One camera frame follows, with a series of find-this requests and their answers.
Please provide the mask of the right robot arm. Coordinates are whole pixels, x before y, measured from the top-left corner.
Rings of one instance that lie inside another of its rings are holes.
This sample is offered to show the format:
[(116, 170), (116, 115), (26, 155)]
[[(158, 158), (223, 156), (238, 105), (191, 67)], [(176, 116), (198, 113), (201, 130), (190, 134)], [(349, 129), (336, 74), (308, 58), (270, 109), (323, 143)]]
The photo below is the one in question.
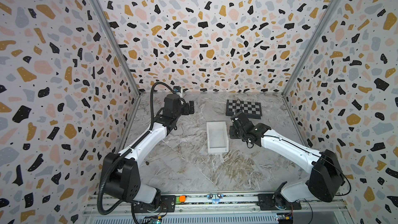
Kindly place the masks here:
[(253, 124), (243, 112), (231, 117), (230, 137), (248, 147), (255, 145), (272, 150), (298, 165), (309, 174), (307, 179), (282, 182), (271, 198), (271, 206), (285, 210), (297, 200), (316, 198), (332, 202), (347, 180), (336, 154), (328, 149), (318, 151), (288, 139), (270, 126)]

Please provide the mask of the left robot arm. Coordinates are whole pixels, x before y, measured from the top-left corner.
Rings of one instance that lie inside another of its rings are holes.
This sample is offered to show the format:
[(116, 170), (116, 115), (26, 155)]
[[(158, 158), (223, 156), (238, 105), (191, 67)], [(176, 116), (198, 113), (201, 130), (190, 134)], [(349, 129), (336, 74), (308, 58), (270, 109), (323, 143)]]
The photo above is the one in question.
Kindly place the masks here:
[(142, 183), (139, 166), (156, 145), (177, 129), (181, 116), (194, 114), (194, 102), (186, 102), (178, 94), (169, 94), (164, 107), (153, 116), (149, 128), (131, 145), (118, 153), (109, 153), (103, 160), (97, 209), (101, 215), (110, 214), (121, 203), (138, 203), (156, 211), (161, 191)]

